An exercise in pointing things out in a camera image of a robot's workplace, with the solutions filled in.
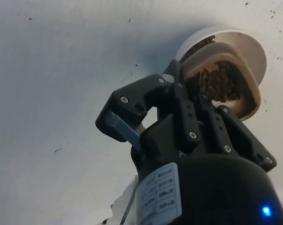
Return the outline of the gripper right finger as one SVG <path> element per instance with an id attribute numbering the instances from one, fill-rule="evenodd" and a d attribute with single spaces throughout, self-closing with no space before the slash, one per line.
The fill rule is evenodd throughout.
<path id="1" fill-rule="evenodd" d="M 199 92 L 195 108 L 201 145 L 207 152 L 247 159 L 266 172 L 277 166 L 274 156 L 229 107 L 215 107 L 207 95 Z"/>

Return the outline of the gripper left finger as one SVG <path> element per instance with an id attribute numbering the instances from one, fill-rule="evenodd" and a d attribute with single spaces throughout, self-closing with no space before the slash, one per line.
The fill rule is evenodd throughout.
<path id="1" fill-rule="evenodd" d="M 152 74 L 112 92 L 98 118 L 96 127 L 103 134 L 129 142 L 135 149 L 146 149 L 141 136 L 142 121 L 148 111 L 158 110 L 158 122 L 173 116 L 175 143 L 194 148 L 201 142 L 194 104 L 188 100 L 183 83 L 183 67 L 172 60 L 162 75 Z"/>

